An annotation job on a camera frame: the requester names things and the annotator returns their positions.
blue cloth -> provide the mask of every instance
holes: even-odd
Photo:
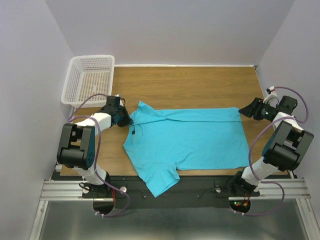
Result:
[[[140,102],[124,143],[139,177],[157,197],[179,181],[178,170],[248,165],[238,108],[154,110]]]

plastic basket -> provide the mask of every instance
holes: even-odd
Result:
[[[115,58],[111,55],[76,56],[71,59],[65,77],[61,102],[77,108],[93,94],[111,95]],[[84,108],[102,107],[104,96],[94,96]]]

wooden tabletop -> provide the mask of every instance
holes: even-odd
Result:
[[[249,105],[262,91],[253,67],[116,67],[112,95],[121,94],[129,114],[139,101],[156,110],[230,108]],[[83,108],[77,115],[91,115],[99,108]],[[242,117],[248,144],[251,145],[267,120],[256,121]],[[137,176],[123,144],[129,127],[113,126],[102,132],[98,164],[112,176]],[[273,130],[267,131],[253,149],[253,161],[261,152]],[[179,175],[234,175],[238,169],[184,170]],[[76,176],[77,172],[62,167],[62,176]]]

